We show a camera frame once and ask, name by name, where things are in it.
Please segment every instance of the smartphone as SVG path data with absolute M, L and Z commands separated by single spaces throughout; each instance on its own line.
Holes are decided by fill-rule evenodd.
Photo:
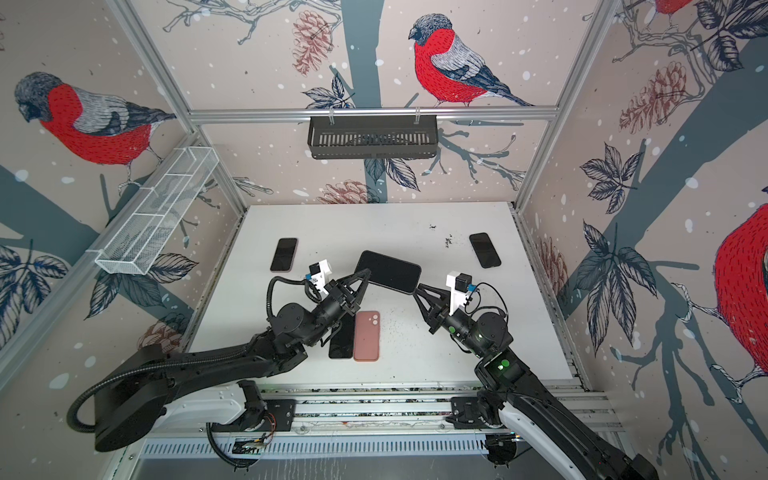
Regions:
M 480 266 L 491 268 L 502 264 L 502 259 L 498 258 L 498 253 L 491 243 L 491 237 L 487 233 L 473 233 L 469 236 L 469 242 L 475 249 L 475 255 L 480 260 Z
M 351 359 L 355 346 L 355 317 L 346 313 L 341 317 L 339 332 L 331 339 L 330 359 Z
M 358 312 L 355 315 L 355 360 L 375 362 L 379 359 L 379 312 Z
M 371 269 L 370 283 L 408 295 L 416 291 L 419 277 L 422 275 L 422 268 L 415 263 L 397 260 L 370 250 L 362 252 L 355 271 L 359 272 L 364 268 Z
M 275 256 L 272 259 L 270 272 L 290 272 L 293 266 L 293 256 L 296 254 L 297 238 L 281 238 L 277 241 Z

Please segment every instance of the white wire basket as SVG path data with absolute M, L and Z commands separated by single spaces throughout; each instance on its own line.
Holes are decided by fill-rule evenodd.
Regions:
M 173 164 L 99 253 L 107 273 L 146 275 L 205 181 L 219 164 L 213 148 L 176 150 Z

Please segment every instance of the bird head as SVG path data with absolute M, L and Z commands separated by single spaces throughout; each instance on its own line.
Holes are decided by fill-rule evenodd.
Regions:
M 448 30 L 453 28 L 448 17 L 442 13 L 430 13 L 416 20 L 413 28 L 411 28 L 411 33 L 408 35 L 408 39 L 416 40 L 416 43 L 423 47 L 427 40 L 429 40 L 429 37 L 442 28 L 447 28 Z
M 22 78 L 16 84 L 14 92 L 18 111 L 29 122 L 36 118 L 41 121 L 51 121 L 51 109 L 48 108 L 48 94 L 57 86 L 63 84 L 59 77 L 43 71 L 36 71 Z

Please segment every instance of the black smartphone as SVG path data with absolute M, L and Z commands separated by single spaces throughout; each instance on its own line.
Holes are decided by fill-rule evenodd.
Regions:
M 330 359 L 351 359 L 355 352 L 355 317 L 345 313 L 341 317 L 339 332 L 331 339 Z
M 475 255 L 480 260 L 480 266 L 491 268 L 502 264 L 502 259 L 498 258 L 498 253 L 491 243 L 491 237 L 487 233 L 473 233 L 469 236 L 469 242 L 475 249 Z
M 412 295 L 416 291 L 419 277 L 422 275 L 422 268 L 415 263 L 398 260 L 370 250 L 362 252 L 355 271 L 359 272 L 364 268 L 371 269 L 370 283 L 408 295 Z
M 277 241 L 275 256 L 272 259 L 270 272 L 290 272 L 293 266 L 293 256 L 296 254 L 297 238 L 281 238 Z

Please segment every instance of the bird illustration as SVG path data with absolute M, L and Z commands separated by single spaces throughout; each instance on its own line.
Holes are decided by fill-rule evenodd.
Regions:
M 690 320 L 691 310 L 697 309 L 723 321 L 736 340 L 752 356 L 752 371 L 735 380 L 722 366 L 710 368 L 722 373 L 736 390 L 729 399 L 742 403 L 741 389 L 749 381 L 768 376 L 768 204 L 731 232 L 717 249 L 714 267 L 717 308 L 693 303 L 685 285 L 673 283 L 683 291 L 688 313 L 681 318 Z
M 482 97 L 507 98 L 518 105 L 531 106 L 515 97 L 493 75 L 485 60 L 464 45 L 445 15 L 422 16 L 413 24 L 408 38 L 415 40 L 416 77 L 437 98 L 435 106 L 446 101 L 469 105 Z
M 49 73 L 36 71 L 16 85 L 16 103 L 24 119 L 40 124 L 83 160 L 102 165 L 125 165 L 129 184 L 131 162 L 154 151 L 149 140 L 154 129 L 176 118 L 157 108 L 141 107 L 115 95 L 95 94 L 65 84 Z

